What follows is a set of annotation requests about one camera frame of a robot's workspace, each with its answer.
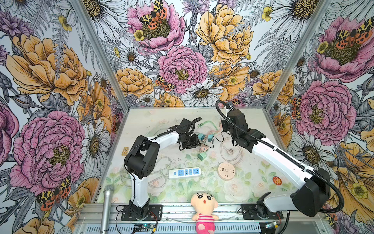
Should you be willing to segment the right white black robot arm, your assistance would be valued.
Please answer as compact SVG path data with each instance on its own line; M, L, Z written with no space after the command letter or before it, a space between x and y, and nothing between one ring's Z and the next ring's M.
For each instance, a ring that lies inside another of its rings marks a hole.
M296 160L265 134L249 128L245 115L231 103L218 100L215 107L222 117L223 131L230 134L234 146L240 146L267 161L296 187L280 195L271 192L262 195L255 206L260 219L267 219L271 213L282 211L298 211L315 217L318 213L337 213L344 208L344 197L325 169L316 170Z

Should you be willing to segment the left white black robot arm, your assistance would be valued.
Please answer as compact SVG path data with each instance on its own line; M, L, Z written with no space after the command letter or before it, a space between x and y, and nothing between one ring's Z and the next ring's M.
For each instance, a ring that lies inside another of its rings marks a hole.
M124 159L124 166L132 176L132 194L129 207L123 213L138 220L143 220L150 212L148 195L148 176L153 172L161 150L179 145L179 150L194 149L201 146L198 135L194 133L196 123L201 117L189 121L182 119L179 125L170 127L155 136L138 136Z

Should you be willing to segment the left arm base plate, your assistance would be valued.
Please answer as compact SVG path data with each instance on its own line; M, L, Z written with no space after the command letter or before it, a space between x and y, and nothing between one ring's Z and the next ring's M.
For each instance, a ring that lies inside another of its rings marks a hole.
M145 205L137 207L126 205L121 214L121 221L161 221L163 205Z

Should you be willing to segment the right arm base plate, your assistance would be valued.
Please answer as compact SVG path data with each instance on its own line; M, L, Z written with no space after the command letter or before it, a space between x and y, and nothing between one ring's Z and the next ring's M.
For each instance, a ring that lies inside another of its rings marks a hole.
M282 212L271 212L263 205L255 203L244 203L240 205L239 213L243 216L244 220L282 220Z

